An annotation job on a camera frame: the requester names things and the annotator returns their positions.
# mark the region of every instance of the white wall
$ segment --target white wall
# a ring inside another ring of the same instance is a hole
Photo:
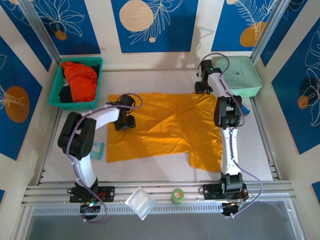
[[[121,53],[111,1],[85,0],[85,4],[104,60],[104,70],[171,70],[195,69],[211,52],[224,0],[199,0],[190,52]],[[250,56],[251,51],[225,54]]]
[[[43,87],[18,160],[0,154],[0,189],[6,192],[0,210],[0,239],[8,240],[26,187],[34,175],[37,162],[42,160],[55,118],[56,109],[48,105],[48,97],[52,85],[50,73],[55,72],[56,66],[51,66],[50,73],[45,70],[1,7],[0,23],[1,37]]]
[[[257,99],[273,154],[282,178],[292,182],[298,205],[314,240],[320,238],[320,206],[311,184],[320,181],[320,145],[298,154],[271,82],[319,17],[319,0],[308,0],[266,68],[261,61],[256,65],[263,81]]]

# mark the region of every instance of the white tabletop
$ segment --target white tabletop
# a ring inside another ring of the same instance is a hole
[[[162,71],[114,71],[103,72],[98,107],[108,101],[108,95],[124,93],[185,94],[194,92],[199,81],[192,70]],[[238,161],[246,171],[264,181],[273,180],[265,149],[260,137],[255,114],[249,98],[242,100],[251,113],[245,117],[245,125],[238,129]],[[42,183],[75,181],[70,161],[57,142],[69,111],[62,112],[53,147],[45,163]],[[95,133],[95,142],[107,142],[107,126]],[[162,181],[218,181],[220,173],[208,172],[189,166],[188,153],[138,158],[108,163],[106,146],[100,160],[92,159],[92,167],[99,181],[111,182],[162,182]],[[245,173],[243,179],[254,180]]]

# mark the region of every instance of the orange clothing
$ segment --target orange clothing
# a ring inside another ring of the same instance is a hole
[[[143,93],[135,109],[135,128],[125,132],[108,124],[106,159],[109,163],[176,153],[189,153],[189,164],[220,172],[222,142],[214,124],[213,95]],[[115,102],[118,95],[110,95]]]
[[[70,85],[74,103],[92,102],[96,98],[98,75],[89,66],[65,61],[61,63],[63,73]]]

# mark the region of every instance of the mint green container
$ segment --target mint green container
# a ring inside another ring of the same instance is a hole
[[[64,110],[87,110],[87,109],[95,109],[97,107],[98,97],[99,97],[99,88],[101,82],[102,75],[102,67],[103,67],[103,59],[101,57],[69,57],[64,58],[60,61],[60,63],[64,63],[66,61],[77,62],[80,64],[84,64],[86,66],[97,66],[100,65],[98,82],[96,86],[96,94],[94,101],[90,102],[71,102],[71,103],[61,103],[59,93],[63,86],[65,85],[63,68],[59,64],[58,69],[55,74],[55,78],[53,81],[51,94],[49,97],[49,104],[52,106],[56,106],[62,108]]]
[[[254,97],[262,87],[262,81],[251,61],[247,56],[230,56],[229,69],[223,78],[230,90],[242,98]],[[214,67],[225,70],[228,65],[224,57],[215,61]]]

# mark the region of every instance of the small packet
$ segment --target small packet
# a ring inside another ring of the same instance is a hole
[[[142,187],[138,187],[134,193],[125,201],[141,220],[144,220],[152,208],[157,204]]]
[[[95,142],[93,143],[92,150],[90,152],[90,158],[91,159],[97,159],[100,160],[102,157],[102,154],[104,152],[105,143],[104,142]]]

